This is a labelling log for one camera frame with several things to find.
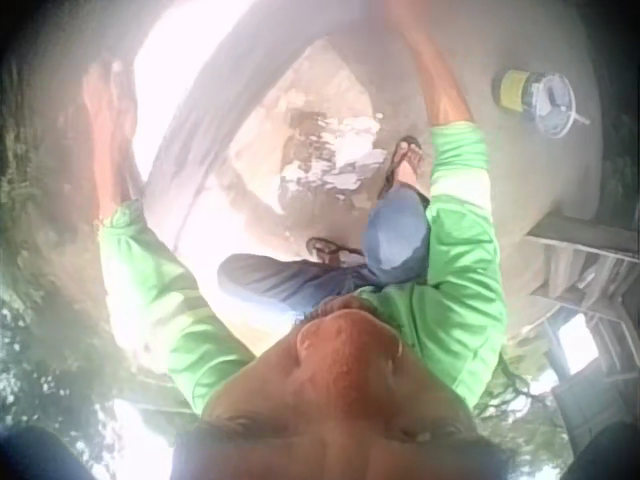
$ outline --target bucket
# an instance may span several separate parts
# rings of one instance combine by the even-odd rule
[[[557,73],[508,70],[493,82],[496,103],[536,123],[547,137],[560,138],[576,119],[576,99],[571,84]]]

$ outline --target wooden structure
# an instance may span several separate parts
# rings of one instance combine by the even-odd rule
[[[560,379],[553,394],[576,455],[607,425],[640,421],[637,218],[634,227],[636,231],[622,230],[548,215],[529,233],[548,249],[547,281],[533,295],[569,313],[582,311],[600,354],[570,375],[559,353],[558,322],[545,320],[550,361]]]

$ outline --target green long-sleeve shirt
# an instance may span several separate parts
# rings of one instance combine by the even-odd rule
[[[428,275],[356,295],[472,407],[491,378],[506,327],[488,157],[471,123],[435,127],[432,141]],[[138,202],[122,205],[103,222],[99,242],[109,305],[126,305],[132,321],[144,322],[151,348],[194,411],[202,413],[211,395],[254,355],[147,227]]]

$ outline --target hand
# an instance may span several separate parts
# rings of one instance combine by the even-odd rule
[[[121,62],[95,64],[85,75],[83,97],[93,140],[98,216],[104,219],[129,198],[121,167],[133,161],[137,123],[133,75]]]
[[[122,62],[91,66],[84,77],[84,103],[89,113],[94,156],[122,160],[137,125],[133,72]]]
[[[425,31],[429,0],[384,0],[389,25],[405,39]]]

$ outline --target concrete surface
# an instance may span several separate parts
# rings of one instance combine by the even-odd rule
[[[544,281],[547,267],[544,247],[524,240],[524,235],[553,208],[590,218],[598,204],[600,105],[585,35],[575,12],[557,1],[431,3],[430,28],[486,132],[509,332],[515,335],[553,308],[528,296]],[[576,124],[565,138],[550,140],[522,119],[497,109],[491,80],[508,67],[564,74],[575,90],[579,113],[592,124]],[[299,125],[292,125],[301,111],[320,113],[337,124],[368,117],[379,125],[373,146],[389,151],[399,137],[411,133],[429,151],[429,124],[416,76],[393,36],[367,21],[316,42],[244,122],[230,144],[227,161],[207,181],[186,222],[178,252],[214,306],[230,305],[220,300],[215,285],[217,264],[227,254],[254,251],[299,258],[304,256],[304,242],[313,235],[359,245],[384,167],[362,178],[357,190],[317,188],[283,195],[283,168],[296,160],[312,163],[305,147],[313,147],[309,137],[317,135],[305,136]],[[428,173],[429,168],[422,175],[427,193]],[[224,221],[219,217],[223,210]],[[271,324],[248,318],[251,314],[240,315],[250,324],[247,330],[245,321],[233,320],[238,316],[234,309],[222,309],[233,311],[230,316],[220,312],[225,321],[241,336],[253,336],[249,343],[268,344],[264,338],[270,335],[260,331],[268,331]]]
[[[151,83],[148,88],[138,84],[146,92],[138,161],[141,170],[151,170],[145,196],[150,223],[194,271],[221,318],[260,351],[286,330],[287,321],[245,310],[224,298],[217,288],[217,265],[241,251],[300,258],[311,235],[358,246],[386,164],[375,171],[361,170],[360,163],[347,160],[359,158],[356,154],[366,150],[389,151],[407,133],[421,139],[429,156],[429,123],[407,52],[379,19],[367,13],[374,2],[236,3],[226,16],[223,12],[216,16],[215,8],[224,10],[224,2],[177,2],[185,7],[207,4],[207,17],[235,23],[224,25],[226,36],[220,34],[221,22],[202,21],[187,25],[189,35],[168,34],[175,48],[157,52],[158,70],[144,77]],[[431,0],[431,6],[429,28],[450,58],[486,132],[509,331],[516,334],[552,308],[528,295],[543,282],[546,262],[543,247],[523,236],[555,207],[589,218],[598,204],[602,126],[585,34],[575,12],[557,0]],[[323,39],[327,32],[333,33]],[[85,36],[91,33],[87,29]],[[78,46],[73,34],[69,36],[70,45]],[[186,46],[178,48],[181,39],[187,44],[180,43]],[[66,85],[74,90],[79,85],[82,68],[58,66],[68,63],[63,62],[68,50],[47,50],[51,71],[42,75],[39,90],[48,99],[60,95],[45,95],[49,91],[45,86],[62,89]],[[181,76],[174,76],[172,68],[180,57],[189,57],[189,62]],[[575,125],[565,138],[547,140],[532,125],[498,110],[491,98],[491,80],[497,71],[509,67],[566,75],[576,93],[578,112],[592,124]],[[77,76],[73,82],[69,72]],[[177,77],[187,84],[177,85]],[[74,115],[81,119],[77,92],[69,97],[75,102]],[[170,103],[167,108],[162,106],[165,101]],[[303,118],[321,121],[300,121],[301,112],[306,112]],[[51,122],[56,125],[57,115]],[[146,123],[154,118],[164,125],[162,129],[169,124],[161,144],[162,132],[149,130]],[[330,162],[333,152],[336,163],[341,158],[344,165],[353,165],[357,188],[281,188],[283,170],[294,165],[305,174],[313,169],[314,157],[308,154],[312,148],[329,151],[328,160],[323,161]],[[87,170],[86,145],[76,150],[71,160]],[[152,167],[151,157],[156,159]],[[421,175],[427,193],[429,165],[430,160]],[[70,192],[90,190],[90,172],[85,173]],[[86,205],[90,217],[90,194],[75,199],[71,210],[75,212],[76,204]],[[102,286],[94,278],[98,263],[93,235],[86,230],[74,245],[65,247],[60,261],[49,259],[49,270],[64,284],[64,291],[79,299],[90,298],[86,303],[95,305],[101,300]],[[85,258],[78,254],[84,251],[91,252],[93,262],[56,267],[64,258]],[[90,270],[89,264],[95,264],[96,271],[83,275],[83,269]]]

